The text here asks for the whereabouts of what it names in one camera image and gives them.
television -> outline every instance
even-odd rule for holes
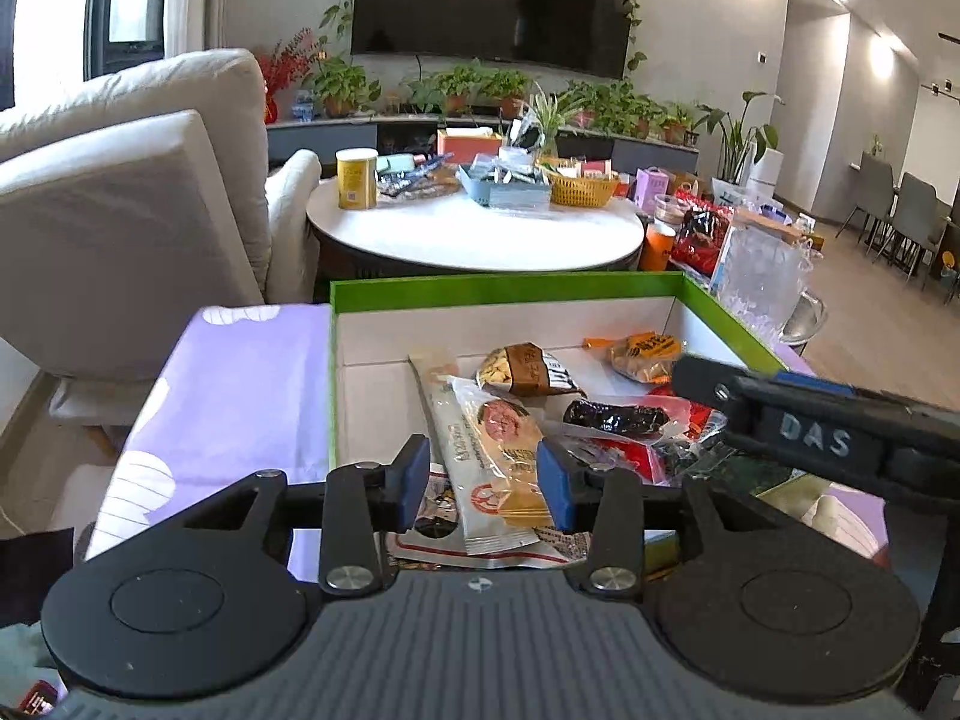
[[[624,0],[354,0],[352,52],[476,57],[618,79]]]

yellow can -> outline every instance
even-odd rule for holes
[[[376,206],[375,148],[344,148],[337,151],[337,189],[340,207],[360,211]]]

ceiling light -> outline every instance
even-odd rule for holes
[[[899,37],[896,37],[896,35],[894,34],[889,34],[883,39],[887,42],[887,45],[891,47],[891,49],[893,49],[895,52],[901,52],[902,50],[906,49],[906,46],[904,45],[904,41],[899,39]]]

white sofa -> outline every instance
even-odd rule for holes
[[[189,53],[0,113],[0,337],[55,418],[130,425],[202,306],[309,302],[320,163],[267,177],[260,69]]]

white wall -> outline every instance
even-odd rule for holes
[[[0,338],[0,433],[27,394],[37,370],[36,365]]]
[[[836,122],[833,126],[820,186],[810,208],[818,218],[843,220],[851,212],[851,190],[859,163],[880,134],[884,159],[899,175],[904,166],[920,79],[913,68],[856,16],[850,40]]]
[[[953,205],[960,179],[960,104],[920,89],[904,172],[933,184],[940,201]]]
[[[776,193],[808,211],[827,160],[849,34],[850,14],[790,1],[776,83],[785,105],[778,105],[771,117],[784,153]]]
[[[224,37],[229,46],[272,47],[303,26],[318,25],[335,0],[226,0]],[[638,88],[659,100],[701,100],[738,112],[748,89],[773,92],[784,45],[787,0],[640,0],[644,23],[637,47],[649,57],[635,74]],[[764,52],[761,65],[757,54]],[[391,90],[416,74],[413,57],[363,57],[362,64]],[[426,71],[448,65],[424,60]],[[557,88],[573,74],[534,70],[546,88]],[[767,122],[771,100],[751,106],[752,122]],[[706,145],[702,167],[716,164],[715,143]]]

